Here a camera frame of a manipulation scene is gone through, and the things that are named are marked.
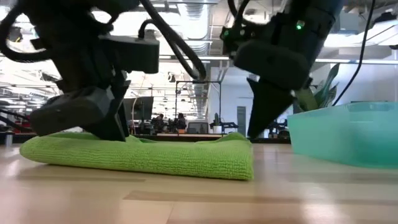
black cable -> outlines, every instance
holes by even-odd
[[[176,54],[176,57],[178,58],[178,61],[184,66],[184,68],[187,70],[189,75],[193,79],[199,79],[201,81],[205,80],[206,78],[206,68],[204,64],[201,62],[199,57],[196,55],[196,53],[188,46],[187,43],[163,20],[163,18],[159,15],[159,13],[156,11],[155,7],[152,5],[152,3],[149,0],[140,0],[142,6],[144,6],[144,9],[148,12],[152,20],[154,21],[154,25],[159,29],[159,31],[162,33],[164,38],[167,40],[167,43],[169,43],[170,47],[172,48],[173,52],[175,53],[175,50],[178,50],[177,46],[181,49],[182,52],[185,53],[185,55],[191,60],[193,66],[196,68],[197,72],[194,72],[192,68],[188,65],[186,60],[182,58],[178,58],[178,55]]]
[[[245,10],[247,4],[249,3],[249,0],[243,0],[241,5],[239,6],[239,12],[238,12],[238,9],[236,9],[234,0],[227,0],[227,3],[228,3],[229,11],[231,12],[232,16],[235,17],[235,22],[236,22],[237,17],[241,17],[241,19],[240,18],[238,18],[238,19],[241,21],[240,23],[242,23],[244,25],[247,25],[247,26],[264,26],[265,25],[265,24],[257,24],[255,22],[251,22],[251,21],[243,18],[243,13],[244,13],[244,10]]]
[[[5,114],[13,115],[13,116],[15,116],[15,117],[17,117],[17,118],[22,118],[22,119],[24,119],[24,120],[26,120],[26,121],[29,121],[29,118],[28,118],[28,117],[26,117],[26,116],[24,116],[24,115],[20,115],[20,114],[14,113],[14,112],[11,112],[11,111],[6,111],[6,110],[3,110],[3,109],[0,109],[0,113],[5,113]]]
[[[143,39],[145,37],[145,28],[148,24],[153,24],[157,28],[157,24],[153,19],[147,19],[142,24],[140,29],[138,30],[138,38]],[[181,63],[182,67],[187,71],[187,73],[193,78],[198,79],[198,76],[195,74],[191,66],[189,66],[188,62],[184,59],[184,56],[181,54],[181,51],[178,49],[175,42],[172,42],[170,39],[166,39],[167,43],[169,44],[170,48],[173,50],[177,60]]]
[[[364,57],[364,53],[365,53],[365,47],[366,47],[366,39],[368,38],[368,30],[369,30],[369,26],[371,24],[371,19],[372,19],[372,15],[373,15],[373,10],[374,10],[374,5],[375,4],[376,4],[376,0],[372,0],[372,5],[371,5],[370,11],[369,11],[369,16],[368,16],[368,21],[366,22],[365,32],[363,34],[363,41],[362,41],[361,53],[359,55],[358,67],[356,68],[356,71],[355,71],[354,75],[351,77],[351,79],[349,80],[349,82],[346,85],[346,87],[344,88],[344,90],[340,93],[340,95],[338,96],[337,100],[333,103],[333,106],[336,106],[336,104],[341,99],[341,97],[344,95],[344,93],[347,91],[349,86],[352,84],[352,82],[354,81],[355,77],[358,75],[359,70],[362,67],[362,61],[363,61],[363,57]]]
[[[10,126],[12,128],[18,129],[20,131],[25,131],[25,132],[32,132],[33,131],[31,128],[22,127],[21,125],[18,125],[16,123],[12,122],[10,119],[5,118],[3,116],[0,116],[0,121],[4,122],[6,125],[8,125],[8,126]]]
[[[250,0],[243,0],[242,1],[241,5],[239,6],[238,13],[236,13],[236,15],[235,15],[235,23],[238,23],[238,24],[242,24],[243,23],[243,21],[244,21],[243,13],[244,13],[244,10],[245,10],[246,6],[249,4],[249,1]]]
[[[87,42],[72,42],[70,44],[66,44],[57,49],[46,49],[40,52],[26,53],[26,52],[16,52],[10,49],[7,45],[7,38],[12,28],[12,25],[15,23],[18,16],[23,13],[24,1],[18,1],[17,4],[9,11],[7,16],[0,23],[0,52],[3,53],[8,59],[13,60],[15,62],[22,63],[33,63],[39,62],[43,60],[49,60],[59,55],[65,55],[67,52],[73,52],[82,48]],[[90,25],[93,26],[98,32],[107,32],[112,29],[112,23],[117,19],[117,17],[112,17],[111,20],[107,24],[101,24],[100,22],[94,23],[92,22]]]

wall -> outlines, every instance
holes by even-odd
[[[209,91],[208,99],[208,122],[213,122],[215,113],[219,113],[218,91],[212,87]],[[249,126],[249,119],[252,108],[253,93],[249,84],[241,85],[222,85],[221,87],[221,120],[224,122],[238,123],[238,106],[246,107],[246,128]]]
[[[218,68],[212,68],[212,77],[218,74]],[[253,93],[246,81],[248,72],[242,71],[238,68],[229,68],[224,78],[221,87],[221,118],[225,122],[234,122],[238,124],[237,107],[246,107],[246,133],[249,127],[249,120],[252,109]],[[219,87],[217,84],[212,86],[208,95],[208,122],[209,124],[214,120],[214,114],[219,113]],[[289,108],[285,113],[279,117],[279,122],[286,119],[289,114],[293,113],[293,109]]]
[[[391,55],[386,60],[397,59]],[[331,66],[315,71],[312,76],[319,81],[326,77]],[[339,74],[332,85],[338,83],[337,95],[348,84],[358,65],[340,65]],[[398,100],[398,68],[395,65],[363,65],[354,82],[343,95],[338,105],[352,101],[397,101]]]

table surface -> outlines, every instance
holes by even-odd
[[[396,224],[398,171],[254,145],[255,180],[47,166],[0,149],[5,224]]]

metal frame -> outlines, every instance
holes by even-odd
[[[177,102],[178,102],[178,100],[177,100],[177,97],[178,97],[177,92],[178,92],[178,84],[179,83],[192,83],[192,84],[217,83],[217,84],[219,84],[220,93],[219,93],[219,96],[218,96],[218,101],[219,101],[219,109],[220,110],[219,110],[218,116],[221,117],[221,81],[202,81],[202,82],[199,82],[199,81],[176,81],[175,82],[175,117],[177,117]]]
[[[219,62],[219,61],[230,61],[231,59],[225,55],[199,55],[198,58],[207,62]],[[163,61],[176,61],[177,58],[174,55],[161,55],[160,59]],[[341,64],[358,64],[357,59],[335,59],[335,58],[318,58],[315,63],[341,63]],[[363,65],[398,65],[398,60],[383,60],[383,59],[364,59]]]

computer monitor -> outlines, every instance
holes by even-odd
[[[132,105],[135,98],[124,99],[124,110],[126,112],[126,119],[132,120]],[[154,105],[153,96],[144,96],[137,98],[134,105],[134,120],[149,120],[152,118],[152,107]]]
[[[208,134],[209,124],[207,122],[189,122],[188,123],[188,134]]]

